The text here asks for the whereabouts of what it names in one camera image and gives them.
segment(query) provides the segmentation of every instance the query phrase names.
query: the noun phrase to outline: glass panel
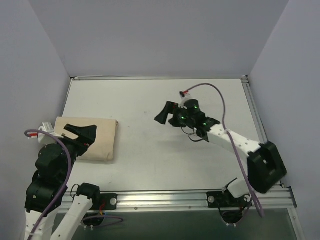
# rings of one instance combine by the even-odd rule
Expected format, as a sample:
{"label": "glass panel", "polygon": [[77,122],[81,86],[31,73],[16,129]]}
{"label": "glass panel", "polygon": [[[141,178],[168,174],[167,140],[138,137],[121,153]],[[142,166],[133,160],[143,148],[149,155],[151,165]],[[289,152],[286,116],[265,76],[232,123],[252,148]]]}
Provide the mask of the glass panel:
{"label": "glass panel", "polygon": [[[218,211],[133,212],[112,215],[124,218],[124,222],[92,231],[80,226],[72,240],[297,239],[286,209],[265,210],[265,218],[260,218],[255,210],[251,210],[237,227],[227,227]],[[58,214],[53,229],[56,229],[63,217],[64,214]]]}

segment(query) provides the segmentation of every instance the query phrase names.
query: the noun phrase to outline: tan fabric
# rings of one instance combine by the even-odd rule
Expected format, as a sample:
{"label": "tan fabric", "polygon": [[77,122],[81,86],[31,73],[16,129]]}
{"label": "tan fabric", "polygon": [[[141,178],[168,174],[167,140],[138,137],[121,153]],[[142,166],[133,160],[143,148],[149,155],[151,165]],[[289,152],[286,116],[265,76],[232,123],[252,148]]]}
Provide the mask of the tan fabric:
{"label": "tan fabric", "polygon": [[76,139],[77,136],[64,130],[66,124],[78,127],[96,125],[96,139],[88,151],[77,158],[85,161],[110,161],[114,159],[114,144],[118,121],[113,119],[101,118],[82,118],[82,117],[58,117],[55,121],[54,132],[65,134],[68,138]]}

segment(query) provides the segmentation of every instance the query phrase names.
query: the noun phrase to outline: metal frame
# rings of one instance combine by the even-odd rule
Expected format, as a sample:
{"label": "metal frame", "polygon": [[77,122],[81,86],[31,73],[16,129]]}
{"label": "metal frame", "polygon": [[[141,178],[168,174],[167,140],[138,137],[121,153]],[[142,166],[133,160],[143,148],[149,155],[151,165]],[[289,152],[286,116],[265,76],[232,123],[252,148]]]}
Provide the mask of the metal frame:
{"label": "metal frame", "polygon": [[[69,91],[73,81],[108,81],[108,80],[172,80],[167,77],[120,77],[120,76],[83,76],[73,77],[66,96],[66,105]],[[244,93],[253,117],[259,140],[266,142],[267,135],[258,114],[258,110],[250,89],[248,79],[241,79]],[[208,208],[207,192],[219,192],[221,189],[208,190],[176,190],[176,191],[131,191],[131,192],[112,192],[118,194],[117,209],[108,212],[132,213],[132,212],[176,212],[176,211],[217,211],[216,208]],[[285,188],[281,182],[275,185],[267,194],[257,194],[264,209],[287,209],[290,216],[295,235],[298,240],[305,240],[305,236],[298,219],[296,211],[296,201],[290,187]],[[62,199],[59,212],[64,214],[72,205],[70,192]]]}

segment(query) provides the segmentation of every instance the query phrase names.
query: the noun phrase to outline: table surface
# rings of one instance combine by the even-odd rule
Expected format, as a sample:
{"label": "table surface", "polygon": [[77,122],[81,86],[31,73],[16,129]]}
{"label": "table surface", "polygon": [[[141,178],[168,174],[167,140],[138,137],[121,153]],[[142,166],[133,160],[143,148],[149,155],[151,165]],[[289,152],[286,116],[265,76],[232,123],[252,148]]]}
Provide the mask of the table surface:
{"label": "table surface", "polygon": [[[227,127],[258,141],[240,79],[73,81],[63,117],[116,119],[119,126],[114,160],[77,161],[69,189],[82,183],[98,185],[102,191],[221,189],[242,178],[234,154],[211,143],[192,142],[180,128],[154,121],[166,101],[179,103],[180,91],[205,82],[217,86],[225,98]],[[221,120],[223,106],[215,89],[201,86],[190,93],[208,117]]]}

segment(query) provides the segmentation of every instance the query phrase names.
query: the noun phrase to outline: wall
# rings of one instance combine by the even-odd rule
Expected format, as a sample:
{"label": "wall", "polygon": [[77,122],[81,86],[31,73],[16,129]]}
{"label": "wall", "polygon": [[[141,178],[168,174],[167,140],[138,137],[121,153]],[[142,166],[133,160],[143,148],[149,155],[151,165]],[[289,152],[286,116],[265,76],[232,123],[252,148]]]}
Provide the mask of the wall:
{"label": "wall", "polygon": [[24,131],[61,113],[70,78],[27,0],[0,1],[0,236],[25,228],[39,144]]}
{"label": "wall", "polygon": [[250,75],[308,240],[319,239],[320,1],[290,0]]}
{"label": "wall", "polygon": [[29,0],[70,76],[248,75],[288,0]]}

